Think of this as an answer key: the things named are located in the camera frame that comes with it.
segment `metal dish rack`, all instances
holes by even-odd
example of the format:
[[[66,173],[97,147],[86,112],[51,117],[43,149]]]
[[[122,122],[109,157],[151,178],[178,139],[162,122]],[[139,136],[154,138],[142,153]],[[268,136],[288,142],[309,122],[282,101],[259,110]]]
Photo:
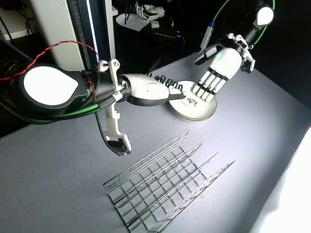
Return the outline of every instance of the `metal dish rack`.
[[[181,146],[187,134],[182,133],[104,183],[129,232],[162,232],[234,163],[206,176],[202,170],[217,154],[197,166],[190,158],[202,143],[185,152]]]

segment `white robotic hand in background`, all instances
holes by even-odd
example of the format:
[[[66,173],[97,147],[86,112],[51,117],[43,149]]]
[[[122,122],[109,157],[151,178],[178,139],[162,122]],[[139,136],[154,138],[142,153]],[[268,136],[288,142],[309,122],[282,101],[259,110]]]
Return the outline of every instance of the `white robotic hand in background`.
[[[135,3],[135,10],[139,18],[148,22],[163,17],[165,13],[163,7],[154,7],[153,5],[147,4],[139,5],[138,1]]]
[[[223,48],[214,57],[212,63],[207,69],[207,72],[199,80],[192,92],[198,97],[210,102],[224,84],[230,80],[239,70],[243,61],[249,64],[248,70],[251,72],[254,69],[255,60],[248,51],[248,45],[241,35],[234,36],[232,33],[228,35],[236,44],[244,44],[243,53],[240,54],[233,48]],[[212,56],[217,52],[216,46],[205,51],[205,54],[199,57],[201,60]]]

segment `plate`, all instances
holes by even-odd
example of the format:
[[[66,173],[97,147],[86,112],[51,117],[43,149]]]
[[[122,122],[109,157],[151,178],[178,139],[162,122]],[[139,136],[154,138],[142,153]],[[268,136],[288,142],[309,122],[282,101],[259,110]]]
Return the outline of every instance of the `plate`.
[[[190,121],[201,121],[210,118],[216,110],[216,99],[210,102],[199,98],[192,92],[196,85],[192,81],[181,81],[178,85],[183,85],[183,92],[186,97],[182,100],[171,100],[169,105],[173,112],[179,117]]]

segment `table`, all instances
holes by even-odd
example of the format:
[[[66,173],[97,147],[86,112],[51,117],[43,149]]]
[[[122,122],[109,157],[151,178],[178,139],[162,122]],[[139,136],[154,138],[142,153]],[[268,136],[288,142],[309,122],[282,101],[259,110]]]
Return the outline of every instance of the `table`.
[[[197,81],[206,65],[191,55],[153,72]],[[116,106],[133,152],[118,157],[102,142],[95,116],[25,127],[0,139],[0,232],[125,233],[102,184],[189,130],[184,149],[213,164],[235,160],[165,232],[248,232],[311,124],[311,111],[257,70],[238,72],[203,122],[168,105]],[[100,112],[104,123],[104,112]]]

